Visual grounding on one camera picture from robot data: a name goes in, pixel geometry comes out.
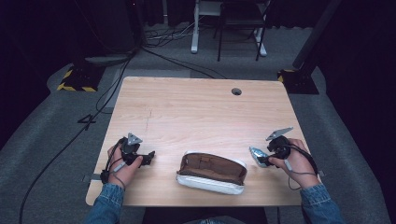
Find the black curtain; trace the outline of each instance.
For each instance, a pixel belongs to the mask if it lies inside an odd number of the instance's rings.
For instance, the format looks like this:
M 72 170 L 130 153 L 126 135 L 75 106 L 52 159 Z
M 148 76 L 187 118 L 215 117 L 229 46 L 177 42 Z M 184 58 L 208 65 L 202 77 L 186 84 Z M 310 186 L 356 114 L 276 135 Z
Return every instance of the black curtain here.
M 163 23 L 163 0 L 144 0 L 144 21 L 149 26 Z
M 177 26 L 181 22 L 194 22 L 195 0 L 166 0 L 168 24 Z
M 327 94 L 373 170 L 392 223 L 396 223 L 396 179 L 389 176 L 396 170 L 394 27 L 395 1 L 342 1 L 304 62 L 318 65 L 325 76 Z
M 79 1 L 84 9 L 84 1 Z M 74 1 L 0 0 L 0 149 L 26 117 L 50 94 L 48 78 L 72 62 L 59 29 L 59 13 L 72 24 L 84 56 L 102 48 Z
M 315 27 L 330 0 L 273 0 L 266 27 Z

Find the white desk leg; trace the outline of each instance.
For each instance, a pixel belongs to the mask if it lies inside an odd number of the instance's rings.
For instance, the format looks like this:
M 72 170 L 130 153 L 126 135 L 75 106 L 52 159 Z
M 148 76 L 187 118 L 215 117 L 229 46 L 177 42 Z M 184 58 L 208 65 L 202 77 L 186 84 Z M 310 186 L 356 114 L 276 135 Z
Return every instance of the white desk leg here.
M 262 28 L 258 29 L 258 31 L 254 35 L 254 37 L 256 38 L 257 47 L 259 47 L 259 45 L 260 45 L 260 37 L 262 37 Z M 262 48 L 260 49 L 260 55 L 263 56 L 263 57 L 267 56 L 267 50 L 265 50 L 264 43 L 262 43 Z
M 191 53 L 198 52 L 198 37 L 199 37 L 199 0 L 195 0 L 195 12 L 194 12 L 194 31 L 192 33 Z

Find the black cable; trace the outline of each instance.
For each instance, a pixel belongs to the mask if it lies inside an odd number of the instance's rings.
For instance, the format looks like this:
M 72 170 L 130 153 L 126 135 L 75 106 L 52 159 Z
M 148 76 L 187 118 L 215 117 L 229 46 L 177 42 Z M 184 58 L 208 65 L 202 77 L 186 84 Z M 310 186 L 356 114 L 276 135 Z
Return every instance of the black cable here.
M 301 189 L 301 187 L 299 187 L 299 188 L 297 188 L 297 189 L 294 189 L 294 188 L 291 187 L 291 184 L 290 184 L 290 176 L 289 176 L 288 184 L 289 184 L 289 189 L 291 189 L 291 190 Z
M 173 35 L 183 35 L 183 33 L 185 31 L 189 31 L 191 29 L 191 25 L 185 27 L 185 28 L 174 28 L 172 30 L 172 34 Z M 154 38 L 159 38 L 159 37 L 164 37 L 166 35 L 168 35 L 168 31 L 170 31 L 169 28 L 167 29 L 157 29 L 157 30 L 146 30 L 145 33 L 149 34 L 146 35 L 146 39 L 154 39 Z
M 107 159 L 107 163 L 106 163 L 106 168 L 105 168 L 106 171 L 108 171 L 108 170 L 110 169 L 110 167 L 111 167 L 111 166 L 114 164 L 114 162 L 115 162 L 115 161 L 112 162 L 111 165 L 110 165 L 111 158 L 113 158 L 114 152 L 116 151 L 117 147 L 119 147 L 119 143 L 120 143 L 120 140 L 117 142 L 116 145 L 114 145 L 114 147 L 111 149 L 110 155 L 108 155 L 108 159 Z
M 276 208 L 277 224 L 280 224 L 280 208 Z
M 148 50 L 148 49 L 142 48 L 142 50 L 145 51 L 145 52 L 147 52 L 147 53 L 149 53 L 149 54 L 152 54 L 152 55 L 155 55 L 155 56 L 157 56 L 157 57 L 159 57 L 159 58 L 162 58 L 162 59 L 164 59 L 164 60 L 166 60 L 166 61 L 168 61 L 168 62 L 170 62 L 170 63 L 175 63 L 175 64 L 177 64 L 177 65 L 179 65 L 179 66 L 188 68 L 188 69 L 190 69 L 190 70 L 192 70 L 192 71 L 199 72 L 199 73 L 204 74 L 204 75 L 206 75 L 206 76 L 208 76 L 208 77 L 211 77 L 211 78 L 215 78 L 215 77 L 209 75 L 209 74 L 206 73 L 206 72 L 197 70 L 197 69 L 195 69 L 195 68 L 188 67 L 188 66 L 186 66 L 186 65 L 184 65 L 184 64 L 182 64 L 182 63 L 174 62 L 174 61 L 172 61 L 173 59 L 170 59 L 170 58 L 168 58 L 168 57 L 162 56 L 161 54 L 152 52 L 152 51 L 150 51 L 150 50 Z
M 108 170 L 111 169 L 111 167 L 114 165 L 114 163 L 116 163 L 117 161 L 122 160 L 122 157 L 118 158 L 116 161 L 111 162 L 110 166 L 108 167 Z
M 185 30 L 190 30 L 190 29 L 189 28 L 185 28 L 185 29 L 182 30 L 182 32 L 180 34 L 178 34 L 176 31 L 173 31 L 171 34 L 167 34 L 167 35 L 163 34 L 163 35 L 161 35 L 161 38 L 158 38 L 158 43 L 157 44 L 154 45 L 154 44 L 147 43 L 145 45 L 145 47 L 147 47 L 147 48 L 163 47 L 163 46 L 169 44 L 170 42 L 172 42 L 174 40 L 179 40 L 179 39 L 182 39 L 182 38 L 186 37 L 187 35 L 191 35 L 191 34 L 183 35 L 182 33 Z
M 96 101 L 96 105 L 95 105 L 95 108 L 96 108 L 96 111 L 99 111 L 99 109 L 98 109 L 98 105 L 99 105 L 99 102 L 100 102 L 100 100 L 106 95 L 106 93 L 108 93 L 110 90 L 111 90 L 111 88 L 113 88 L 113 86 L 117 83 L 117 86 L 115 87 L 115 89 L 114 89 L 114 91 L 117 89 L 117 87 L 120 85 L 120 81 L 121 81 L 121 78 L 122 78 L 122 75 L 123 75 L 123 66 L 120 68 L 120 75 L 119 75 L 119 77 L 116 79 L 116 81 L 114 81 L 112 84 L 111 84 L 111 86 L 99 97 L 99 99 Z M 103 111 L 101 111 L 100 113 L 102 113 L 102 114 L 112 114 L 111 112 L 103 112 Z
M 131 57 L 128 62 L 125 63 L 125 66 L 122 69 L 122 73 L 125 71 L 126 66 L 128 63 L 131 61 L 133 57 Z M 100 108 L 96 114 L 93 115 L 91 119 L 87 122 L 87 124 L 84 125 L 84 127 L 81 128 L 81 130 L 78 131 L 78 133 L 52 158 L 52 160 L 47 163 L 47 165 L 41 170 L 41 172 L 35 177 L 35 180 L 32 182 L 30 185 L 29 189 L 26 191 L 22 203 L 21 203 L 21 208 L 20 208 L 20 218 L 19 218 L 19 223 L 22 224 L 22 218 L 23 218 L 23 208 L 24 205 L 26 204 L 27 197 L 29 196 L 30 191 L 33 189 L 33 186 L 37 182 L 37 180 L 44 174 L 44 172 L 50 167 L 50 165 L 79 137 L 79 135 L 91 124 L 91 122 L 100 114 L 100 111 L 102 111 L 105 106 L 108 104 L 110 101 L 111 97 L 114 95 L 116 92 L 116 89 L 111 93 L 111 96 L 108 98 L 108 100 L 103 104 L 103 106 Z
M 146 37 L 146 39 L 147 39 L 147 41 L 149 42 L 150 40 L 153 40 L 153 39 L 157 39 L 157 37 L 159 37 L 158 38 L 158 43 L 157 44 L 149 44 L 149 43 L 147 43 L 146 45 L 145 45 L 145 47 L 147 47 L 147 48 L 157 48 L 157 47 L 162 47 L 162 46 L 165 46 L 167 43 L 169 43 L 171 40 L 173 40 L 173 35 L 175 34 L 175 30 L 174 31 L 172 31 L 172 33 L 171 34 L 167 34 L 167 32 L 169 31 L 169 29 L 167 29 L 165 32 L 163 32 L 161 35 L 156 35 L 156 36 L 153 36 L 153 37 L 149 37 L 149 38 L 147 38 Z M 165 41 L 169 36 L 171 36 L 172 38 L 171 39 L 169 39 L 169 41 L 166 43 L 166 44 L 164 44 L 164 45 L 161 45 L 161 43 L 163 42 L 163 41 Z
M 318 175 L 318 167 L 317 167 L 317 164 L 314 161 L 314 158 L 311 156 L 311 154 L 309 154 L 308 152 L 302 150 L 300 147 L 297 147 L 294 144 L 280 145 L 280 147 L 289 147 L 289 148 L 292 148 L 292 149 L 300 152 L 300 154 L 302 154 L 309 161 L 309 163 L 312 166 L 312 169 L 314 169 L 314 174 L 312 174 L 312 173 L 298 173 L 298 172 L 291 171 L 292 173 L 295 173 L 297 175 Z
M 180 63 L 186 63 L 186 64 L 190 64 L 190 65 L 197 66 L 197 67 L 200 67 L 200 68 L 204 68 L 204 69 L 206 69 L 206 70 L 209 70 L 209 71 L 212 71 L 212 72 L 218 74 L 219 76 L 223 77 L 224 79 L 228 79 L 227 77 L 225 77 L 225 76 L 222 75 L 220 72 L 218 72 L 218 71 L 216 71 L 216 70 L 214 70 L 214 69 L 207 68 L 207 67 L 203 67 L 203 66 L 198 65 L 198 64 L 196 64 L 196 63 L 184 62 L 184 61 L 181 61 L 181 60 L 175 59 L 175 58 L 170 58 L 170 57 L 167 57 L 167 58 L 170 59 L 170 60 L 174 60 L 174 61 L 180 62 Z
M 291 173 L 297 174 L 297 175 L 314 175 L 316 176 L 314 173 L 308 173 L 308 172 L 295 172 L 295 171 L 290 171 Z

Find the denim sleeve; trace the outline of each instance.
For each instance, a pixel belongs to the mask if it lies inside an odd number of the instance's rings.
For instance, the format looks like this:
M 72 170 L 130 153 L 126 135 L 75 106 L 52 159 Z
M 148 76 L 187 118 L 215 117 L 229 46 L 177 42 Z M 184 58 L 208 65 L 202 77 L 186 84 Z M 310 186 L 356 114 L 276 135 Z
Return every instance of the denim sleeve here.
M 345 223 L 340 209 L 323 184 L 302 189 L 303 209 L 312 223 Z
M 104 184 L 84 223 L 115 224 L 120 220 L 124 191 L 120 186 Z

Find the desk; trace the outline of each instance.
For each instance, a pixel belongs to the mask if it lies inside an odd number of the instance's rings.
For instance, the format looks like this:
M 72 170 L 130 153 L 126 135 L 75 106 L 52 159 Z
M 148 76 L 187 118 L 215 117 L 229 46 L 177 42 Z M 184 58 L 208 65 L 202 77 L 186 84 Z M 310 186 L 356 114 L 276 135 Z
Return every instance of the desk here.
M 233 95 L 239 88 L 241 95 Z M 107 150 L 128 132 L 143 140 L 138 150 L 156 154 L 127 188 L 124 204 L 136 206 L 299 205 L 298 190 L 275 167 L 260 168 L 250 146 L 266 149 L 274 130 L 293 126 L 285 136 L 304 136 L 282 83 L 277 81 L 174 77 L 126 77 L 120 88 L 94 172 L 106 166 Z M 183 154 L 196 150 L 238 159 L 247 165 L 245 191 L 225 195 L 181 186 L 176 181 Z M 291 181 L 295 188 L 298 185 Z M 86 202 L 102 189 L 92 181 Z
M 195 0 L 194 31 L 192 33 L 191 53 L 198 52 L 199 16 L 219 16 L 220 5 L 221 5 L 220 0 L 219 1 Z M 259 29 L 259 31 L 255 33 L 254 37 L 256 38 L 256 42 L 260 42 L 261 34 L 262 34 L 262 29 Z M 262 47 L 260 48 L 260 55 L 267 56 L 267 51 L 265 50 L 264 44 L 262 44 Z

